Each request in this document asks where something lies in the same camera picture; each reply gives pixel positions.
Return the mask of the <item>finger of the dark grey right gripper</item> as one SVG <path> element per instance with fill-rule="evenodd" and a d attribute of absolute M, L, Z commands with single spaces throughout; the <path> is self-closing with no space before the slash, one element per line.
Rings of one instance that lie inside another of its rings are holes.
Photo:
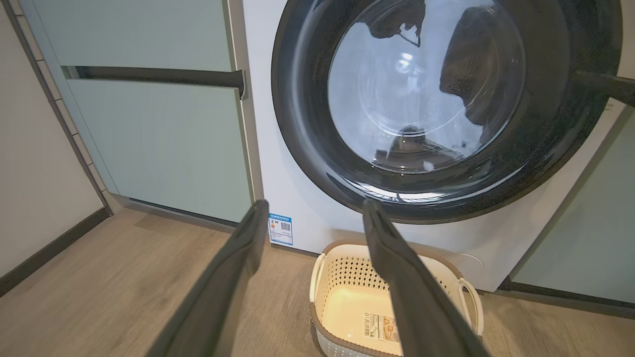
<path fill-rule="evenodd" d="M 574 79 L 590 91 L 635 107 L 635 80 L 610 74 L 576 71 Z"/>

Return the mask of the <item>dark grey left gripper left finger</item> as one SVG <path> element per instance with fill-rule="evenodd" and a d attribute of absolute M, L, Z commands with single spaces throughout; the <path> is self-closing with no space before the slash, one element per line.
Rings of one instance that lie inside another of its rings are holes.
<path fill-rule="evenodd" d="M 148 357 L 229 357 L 248 282 L 258 271 L 269 208 L 258 200 L 204 269 L 148 350 Z"/>

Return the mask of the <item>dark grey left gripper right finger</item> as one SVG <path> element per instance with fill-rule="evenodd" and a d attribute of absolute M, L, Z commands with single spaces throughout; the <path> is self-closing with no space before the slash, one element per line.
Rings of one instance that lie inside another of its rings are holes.
<path fill-rule="evenodd" d="M 377 201 L 364 202 L 363 224 L 372 265 L 388 283 L 404 356 L 487 357 L 479 337 Z"/>

